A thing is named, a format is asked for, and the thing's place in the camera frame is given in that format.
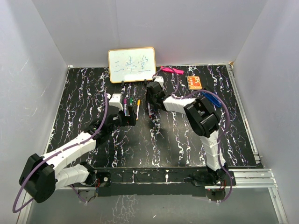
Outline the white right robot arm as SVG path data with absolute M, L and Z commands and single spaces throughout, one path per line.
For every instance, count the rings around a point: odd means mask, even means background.
M 206 152 L 209 182 L 219 185 L 225 180 L 227 163 L 219 145 L 220 117 L 206 97 L 183 98 L 165 94 L 160 82 L 147 84 L 147 101 L 156 109 L 186 115 L 192 130 L 200 137 Z

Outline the red whiteboard pen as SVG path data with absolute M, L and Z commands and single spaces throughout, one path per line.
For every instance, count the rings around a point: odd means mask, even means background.
M 150 103 L 148 102 L 147 105 L 148 105 L 148 113 L 149 113 L 149 117 L 151 118 L 152 115 L 151 115 Z

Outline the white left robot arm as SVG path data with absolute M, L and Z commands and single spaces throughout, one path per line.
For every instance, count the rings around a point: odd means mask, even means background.
M 104 111 L 102 120 L 90 124 L 76 138 L 49 153 L 31 155 L 19 179 L 21 190 L 25 190 L 37 203 L 46 201 L 55 190 L 75 183 L 92 186 L 96 182 L 95 169 L 82 162 L 68 167 L 82 155 L 95 150 L 107 142 L 112 132 L 120 127 L 135 126 L 137 114 L 133 106 L 126 110 L 121 105 L 110 104 L 118 109 L 116 114 Z

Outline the yellow whiteboard pen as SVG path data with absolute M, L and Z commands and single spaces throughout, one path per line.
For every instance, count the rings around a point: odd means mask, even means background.
M 138 120 L 139 110 L 140 110 L 140 105 L 137 106 L 137 110 L 136 110 L 136 121 Z

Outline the purple whiteboard pen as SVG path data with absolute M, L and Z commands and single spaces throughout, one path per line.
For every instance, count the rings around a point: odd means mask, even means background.
M 127 108 L 127 105 L 128 105 L 128 104 L 124 105 L 124 114 L 125 114 L 125 116 L 128 116 L 128 108 Z

